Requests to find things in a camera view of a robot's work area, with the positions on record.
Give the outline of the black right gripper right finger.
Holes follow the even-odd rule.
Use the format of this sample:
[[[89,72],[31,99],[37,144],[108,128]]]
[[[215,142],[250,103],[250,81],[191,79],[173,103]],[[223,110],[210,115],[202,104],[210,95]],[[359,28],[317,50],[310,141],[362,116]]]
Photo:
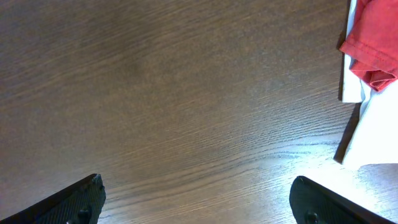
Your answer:
[[[289,203],[298,224],[394,224],[302,175],[292,183]]]

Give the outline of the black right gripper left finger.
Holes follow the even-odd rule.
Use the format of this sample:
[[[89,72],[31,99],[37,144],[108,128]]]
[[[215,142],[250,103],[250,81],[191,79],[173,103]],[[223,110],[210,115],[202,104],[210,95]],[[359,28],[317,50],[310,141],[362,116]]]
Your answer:
[[[91,174],[1,224],[97,224],[106,200],[99,174]]]

